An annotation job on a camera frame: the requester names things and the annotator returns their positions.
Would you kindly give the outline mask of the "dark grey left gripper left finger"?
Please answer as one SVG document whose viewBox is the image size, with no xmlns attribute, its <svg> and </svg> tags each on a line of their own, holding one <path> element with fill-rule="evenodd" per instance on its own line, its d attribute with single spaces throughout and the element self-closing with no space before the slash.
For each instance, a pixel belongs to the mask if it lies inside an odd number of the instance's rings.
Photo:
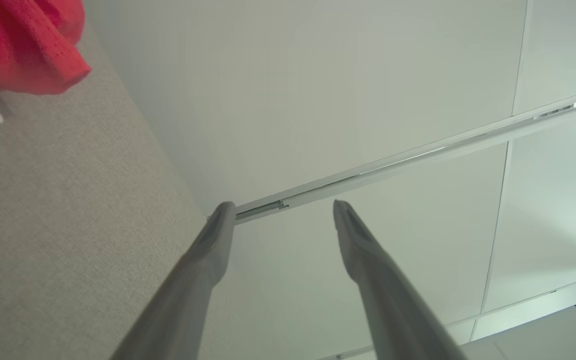
<svg viewBox="0 0 576 360">
<path fill-rule="evenodd" d="M 214 287 L 227 271 L 236 222 L 222 202 L 112 354 L 114 360 L 196 360 Z"/>
</svg>

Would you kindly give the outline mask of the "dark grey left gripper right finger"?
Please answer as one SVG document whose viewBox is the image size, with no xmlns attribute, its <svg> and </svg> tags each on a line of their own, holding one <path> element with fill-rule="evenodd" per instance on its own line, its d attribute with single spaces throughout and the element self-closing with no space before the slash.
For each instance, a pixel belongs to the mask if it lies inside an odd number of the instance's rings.
<svg viewBox="0 0 576 360">
<path fill-rule="evenodd" d="M 379 360 L 462 360 L 464 354 L 349 202 L 333 204 L 343 264 L 357 284 Z"/>
</svg>

